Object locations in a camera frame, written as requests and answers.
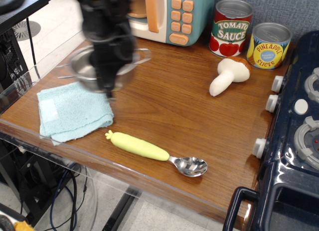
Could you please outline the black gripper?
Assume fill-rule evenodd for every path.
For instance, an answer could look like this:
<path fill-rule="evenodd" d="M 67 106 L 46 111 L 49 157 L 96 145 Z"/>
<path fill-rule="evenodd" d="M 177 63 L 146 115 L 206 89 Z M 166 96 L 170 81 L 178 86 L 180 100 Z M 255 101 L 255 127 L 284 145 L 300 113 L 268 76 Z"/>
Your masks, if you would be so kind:
<path fill-rule="evenodd" d="M 112 40 L 93 42 L 90 62 L 95 69 L 99 90 L 104 91 L 108 101 L 115 101 L 113 90 L 117 72 L 133 61 L 135 39 L 119 37 Z"/>

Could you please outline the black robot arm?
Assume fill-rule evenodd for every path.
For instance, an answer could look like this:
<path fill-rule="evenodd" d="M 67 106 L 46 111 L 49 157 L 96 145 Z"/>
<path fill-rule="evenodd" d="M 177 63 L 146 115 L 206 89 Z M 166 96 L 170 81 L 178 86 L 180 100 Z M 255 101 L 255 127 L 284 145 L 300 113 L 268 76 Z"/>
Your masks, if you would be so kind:
<path fill-rule="evenodd" d="M 93 44 L 89 64 L 97 90 L 112 98 L 118 71 L 133 61 L 135 39 L 127 14 L 130 0 L 77 0 L 83 16 L 82 30 Z"/>

